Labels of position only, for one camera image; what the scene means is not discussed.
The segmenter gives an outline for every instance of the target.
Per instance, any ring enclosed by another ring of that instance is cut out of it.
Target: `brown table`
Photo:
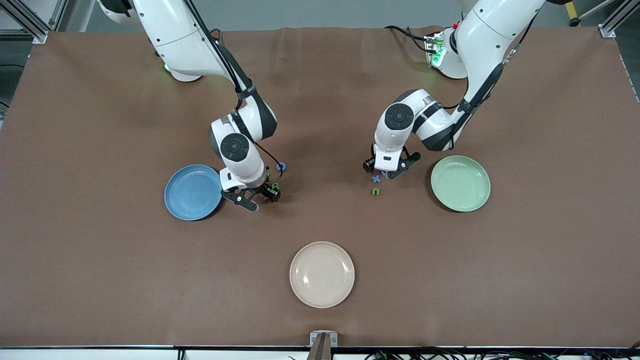
[[[0,132],[0,345],[306,343],[629,346],[640,335],[639,106],[613,40],[534,29],[452,152],[395,181],[362,170],[399,94],[445,105],[464,81],[388,30],[225,34],[278,115],[263,145],[288,165],[282,199],[184,222],[163,190],[221,168],[207,126],[227,80],[170,78],[144,34],[52,33],[35,46]],[[430,168],[464,154],[492,181],[453,213]],[[318,240],[356,266],[351,295],[312,309],[289,264]]]

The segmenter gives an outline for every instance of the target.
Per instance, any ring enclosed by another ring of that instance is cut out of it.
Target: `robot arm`
[[[254,145],[273,135],[277,121],[251,79],[211,36],[191,0],[133,0],[133,6],[157,54],[176,80],[191,82],[218,75],[236,88],[236,108],[209,128],[209,142],[226,166],[220,170],[222,196],[249,211],[259,209],[252,200],[257,193],[277,201],[280,191],[271,189]]]
[[[502,74],[509,45],[535,17],[545,0],[479,0],[456,29],[435,36],[429,57],[431,65],[451,78],[468,79],[467,92],[451,113],[425,90],[411,90],[389,106],[376,128],[372,158],[365,161],[366,171],[386,170],[393,179],[407,171],[420,155],[408,155],[404,143],[415,133],[430,151],[452,149],[465,125],[489,98]],[[402,104],[412,108],[401,126],[383,118],[394,118]]]

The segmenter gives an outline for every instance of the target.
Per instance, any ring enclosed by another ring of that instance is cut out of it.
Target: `white plate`
[[[319,309],[336,306],[346,299],[355,277],[349,254],[327,241],[300,249],[289,269],[293,292],[305,304]]]

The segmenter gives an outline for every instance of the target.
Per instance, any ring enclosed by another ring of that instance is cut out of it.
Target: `gray floor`
[[[77,0],[68,31],[121,32],[142,31],[119,26],[110,21],[94,0]],[[206,24],[222,30],[267,30],[337,26],[343,28],[382,28],[398,26],[448,26],[460,19],[455,0],[194,0]],[[584,13],[598,0],[574,1],[578,14]],[[617,4],[583,21],[583,26],[596,26]],[[547,3],[534,26],[565,27],[569,16],[566,7]],[[640,12],[633,14],[616,30],[620,51],[632,81],[640,85]],[[0,41],[0,64],[25,64],[31,50],[29,42]],[[0,67],[0,101],[10,104],[22,73],[19,67]]]

